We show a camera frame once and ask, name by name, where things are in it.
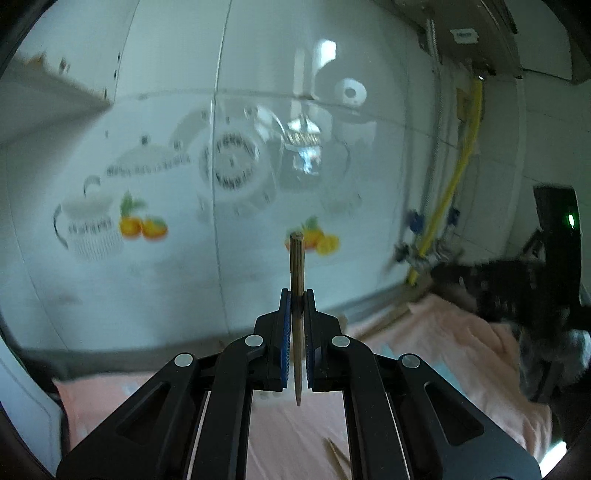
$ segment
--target wall tile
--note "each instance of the wall tile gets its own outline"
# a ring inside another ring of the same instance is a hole
[[[491,78],[484,85],[484,117],[478,136],[480,153],[514,166],[519,140],[519,110],[515,82]]]
[[[213,93],[229,7],[230,0],[141,0],[121,58],[117,98],[175,90]]]
[[[476,196],[466,220],[463,236],[490,252],[505,249],[505,222],[515,169],[485,156],[480,159]]]
[[[524,78],[528,111],[591,130],[591,82],[573,85],[537,72],[525,72]]]
[[[219,90],[313,97],[404,123],[405,44],[405,24],[371,2],[234,0]]]

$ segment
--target black device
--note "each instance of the black device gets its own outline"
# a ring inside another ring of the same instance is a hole
[[[290,301],[283,290],[279,310],[218,355],[175,357],[62,460],[57,480],[244,479],[252,392],[287,386]],[[354,480],[541,478],[528,452],[419,357],[375,355],[342,335],[311,290],[303,309],[308,386],[343,393]]]
[[[438,283],[463,285],[489,322],[509,319],[534,339],[551,342],[560,332],[591,330],[591,308],[581,306],[581,234],[572,187],[534,188],[540,230],[522,250],[545,261],[498,260],[480,265],[441,264],[431,276]]]

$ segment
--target blue gripper pad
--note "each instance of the blue gripper pad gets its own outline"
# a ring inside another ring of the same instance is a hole
[[[287,294],[285,316],[283,318],[283,342],[281,344],[281,386],[287,388],[290,376],[290,345],[291,345],[291,292]]]

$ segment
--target metal pivot screw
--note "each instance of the metal pivot screw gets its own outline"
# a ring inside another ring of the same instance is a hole
[[[174,359],[174,364],[177,367],[188,367],[193,363],[193,355],[190,353],[181,353]]]
[[[351,340],[349,340],[345,335],[337,335],[336,337],[333,337],[331,342],[334,346],[344,348],[346,346],[349,346]]]
[[[262,336],[260,335],[249,335],[244,340],[244,343],[248,346],[261,346],[262,341]]]
[[[418,368],[421,364],[421,360],[416,355],[405,355],[402,357],[402,364],[406,368]]]

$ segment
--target pink towel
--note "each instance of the pink towel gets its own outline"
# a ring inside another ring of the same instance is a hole
[[[367,341],[375,353],[387,344],[396,355],[415,353],[444,363],[466,397],[538,461],[550,445],[552,415],[519,390],[519,345],[507,325],[488,323],[428,295],[410,314]]]

